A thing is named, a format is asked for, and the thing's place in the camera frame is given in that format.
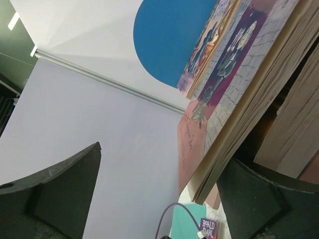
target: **white panel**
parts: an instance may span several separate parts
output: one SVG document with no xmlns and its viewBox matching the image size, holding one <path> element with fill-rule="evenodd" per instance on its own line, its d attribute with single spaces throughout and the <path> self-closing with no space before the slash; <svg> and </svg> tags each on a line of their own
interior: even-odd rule
<svg viewBox="0 0 319 239">
<path fill-rule="evenodd" d="M 176 112 L 40 59 L 0 138 L 0 185 L 99 141 L 84 238 L 154 238 L 162 211 L 178 200 L 179 120 Z"/>
<path fill-rule="evenodd" d="M 143 0 L 11 0 L 39 50 L 186 108 L 179 90 L 151 76 L 133 43 Z"/>
</svg>

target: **cable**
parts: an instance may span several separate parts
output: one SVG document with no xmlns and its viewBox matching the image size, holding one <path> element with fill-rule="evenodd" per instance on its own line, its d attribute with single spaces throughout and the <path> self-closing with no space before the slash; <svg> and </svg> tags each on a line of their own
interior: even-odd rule
<svg viewBox="0 0 319 239">
<path fill-rule="evenodd" d="M 165 210 L 163 211 L 163 213 L 162 213 L 162 215 L 161 215 L 161 217 L 160 217 L 158 229 L 157 229 L 156 234 L 155 234 L 155 239 L 158 238 L 158 235 L 159 235 L 159 232 L 160 232 L 160 225 L 161 225 L 161 222 L 162 222 L 162 220 L 163 220 L 164 214 L 165 214 L 166 211 L 167 211 L 170 207 L 172 207 L 172 206 L 181 206 L 182 208 L 184 208 L 184 209 L 187 211 L 187 213 L 190 215 L 190 217 L 192 218 L 192 220 L 193 220 L 194 224 L 196 225 L 198 231 L 200 231 L 199 225 L 197 224 L 197 222 L 196 222 L 194 216 L 193 216 L 193 215 L 191 214 L 191 212 L 187 209 L 187 207 L 185 207 L 185 206 L 184 206 L 183 204 L 181 204 L 181 203 L 171 203 L 171 204 L 169 204 L 169 205 L 165 208 Z"/>
</svg>

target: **purple book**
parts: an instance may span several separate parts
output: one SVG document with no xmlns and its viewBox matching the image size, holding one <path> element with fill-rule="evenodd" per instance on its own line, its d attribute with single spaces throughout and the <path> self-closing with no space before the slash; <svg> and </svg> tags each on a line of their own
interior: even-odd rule
<svg viewBox="0 0 319 239">
<path fill-rule="evenodd" d="M 200 230 L 206 232 L 207 239 L 217 239 L 218 222 L 202 218 L 200 220 Z"/>
</svg>

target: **fluorescent light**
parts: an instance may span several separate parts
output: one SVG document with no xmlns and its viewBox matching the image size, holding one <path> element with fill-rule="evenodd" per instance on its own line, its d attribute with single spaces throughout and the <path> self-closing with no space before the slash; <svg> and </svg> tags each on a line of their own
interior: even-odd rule
<svg viewBox="0 0 319 239">
<path fill-rule="evenodd" d="M 31 53 L 30 53 L 30 56 L 34 56 L 34 54 L 35 54 L 36 50 L 37 50 L 37 47 L 36 47 L 36 46 L 34 46 L 33 50 L 32 50 L 32 51 L 31 51 Z"/>
<path fill-rule="evenodd" d="M 12 31 L 12 29 L 14 28 L 14 26 L 16 25 L 16 23 L 18 22 L 20 16 L 19 14 L 16 12 L 14 15 L 13 15 L 13 18 L 11 19 L 8 27 L 9 29 Z"/>
</svg>

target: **green ceiling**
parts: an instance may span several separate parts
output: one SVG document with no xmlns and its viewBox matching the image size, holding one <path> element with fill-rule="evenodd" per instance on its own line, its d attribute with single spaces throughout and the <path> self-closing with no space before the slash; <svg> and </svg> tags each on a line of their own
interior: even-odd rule
<svg viewBox="0 0 319 239">
<path fill-rule="evenodd" d="M 15 10 L 9 0 L 0 0 L 0 79 L 21 91 L 29 78 L 37 58 L 31 57 L 34 47 L 19 19 L 13 30 L 8 28 Z"/>
</svg>

